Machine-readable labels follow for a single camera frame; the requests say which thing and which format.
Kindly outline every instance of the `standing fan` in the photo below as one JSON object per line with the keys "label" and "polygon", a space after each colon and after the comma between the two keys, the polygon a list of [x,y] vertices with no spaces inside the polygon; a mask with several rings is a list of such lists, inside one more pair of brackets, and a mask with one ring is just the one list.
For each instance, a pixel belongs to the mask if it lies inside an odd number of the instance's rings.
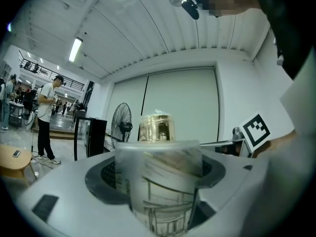
{"label": "standing fan", "polygon": [[132,113],[127,103],[122,103],[116,108],[112,118],[111,142],[113,148],[117,142],[128,141],[132,128]]}

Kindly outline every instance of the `wooden table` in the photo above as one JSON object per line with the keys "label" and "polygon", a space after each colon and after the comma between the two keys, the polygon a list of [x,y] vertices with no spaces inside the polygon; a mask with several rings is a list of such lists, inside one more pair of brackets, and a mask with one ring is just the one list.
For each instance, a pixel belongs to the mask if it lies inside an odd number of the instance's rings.
{"label": "wooden table", "polygon": [[[18,157],[13,157],[12,155],[16,150],[20,150],[21,153]],[[31,159],[32,153],[30,151],[7,145],[0,145],[0,175],[23,178],[26,185],[29,186],[24,174],[24,170],[27,166],[30,166],[34,177],[37,179],[31,165]]]}

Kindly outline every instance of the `sliding door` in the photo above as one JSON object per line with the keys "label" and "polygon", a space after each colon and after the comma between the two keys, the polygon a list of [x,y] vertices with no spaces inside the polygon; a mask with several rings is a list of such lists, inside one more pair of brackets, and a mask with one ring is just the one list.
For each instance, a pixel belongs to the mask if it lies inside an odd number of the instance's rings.
{"label": "sliding door", "polygon": [[219,104],[215,71],[192,69],[149,76],[143,115],[155,109],[173,116],[176,140],[217,141]]}
{"label": "sliding door", "polygon": [[127,103],[132,113],[133,129],[131,131],[129,142],[136,142],[138,138],[139,121],[142,111],[144,93],[147,77],[132,79],[114,86],[111,96],[107,117],[107,129],[111,130],[113,114],[117,106],[121,103]]}

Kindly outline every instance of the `ceiling light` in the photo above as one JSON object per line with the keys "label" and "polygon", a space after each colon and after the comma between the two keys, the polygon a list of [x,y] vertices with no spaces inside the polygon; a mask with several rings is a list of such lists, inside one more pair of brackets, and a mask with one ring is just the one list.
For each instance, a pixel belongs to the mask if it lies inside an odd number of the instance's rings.
{"label": "ceiling light", "polygon": [[70,52],[70,55],[69,55],[69,60],[71,62],[74,62],[75,61],[75,57],[78,53],[78,50],[82,44],[83,40],[80,39],[80,38],[76,38],[75,41],[74,41],[74,44],[73,44],[73,47],[71,49],[71,52]]}

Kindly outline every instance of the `black pants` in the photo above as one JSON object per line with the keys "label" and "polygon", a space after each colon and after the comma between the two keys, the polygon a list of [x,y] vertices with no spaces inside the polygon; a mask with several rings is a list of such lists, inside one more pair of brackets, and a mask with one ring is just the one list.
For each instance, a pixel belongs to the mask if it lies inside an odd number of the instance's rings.
{"label": "black pants", "polygon": [[50,148],[50,139],[49,139],[49,122],[43,120],[39,121],[39,138],[38,138],[38,149],[39,156],[44,155],[44,149],[47,153],[47,157],[51,160],[55,158],[52,149]]}

